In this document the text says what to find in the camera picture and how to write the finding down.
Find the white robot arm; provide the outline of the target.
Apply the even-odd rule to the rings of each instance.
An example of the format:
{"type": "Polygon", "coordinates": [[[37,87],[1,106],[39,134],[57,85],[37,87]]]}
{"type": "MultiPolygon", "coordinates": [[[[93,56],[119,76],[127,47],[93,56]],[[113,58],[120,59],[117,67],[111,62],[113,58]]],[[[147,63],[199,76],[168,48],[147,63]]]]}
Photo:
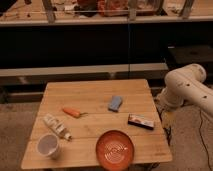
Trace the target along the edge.
{"type": "Polygon", "coordinates": [[[203,84],[205,79],[206,71],[199,64],[169,71],[164,78],[165,88],[159,94],[160,104],[166,110],[171,110],[188,100],[213,119],[213,89],[203,84]]]}

